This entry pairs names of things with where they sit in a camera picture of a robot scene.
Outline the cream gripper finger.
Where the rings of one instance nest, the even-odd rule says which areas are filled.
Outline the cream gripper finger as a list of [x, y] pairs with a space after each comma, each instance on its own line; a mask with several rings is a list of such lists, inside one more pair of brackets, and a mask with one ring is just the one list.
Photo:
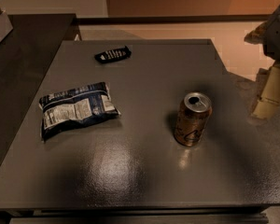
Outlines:
[[267, 30], [267, 22], [265, 21], [262, 24], [260, 24], [258, 27], [256, 27], [254, 30], [249, 32], [245, 36], [244, 42], [253, 45], [263, 44], [266, 30]]
[[280, 107], [280, 61], [269, 69], [260, 69], [256, 78], [256, 92], [247, 121], [261, 125], [272, 118]]

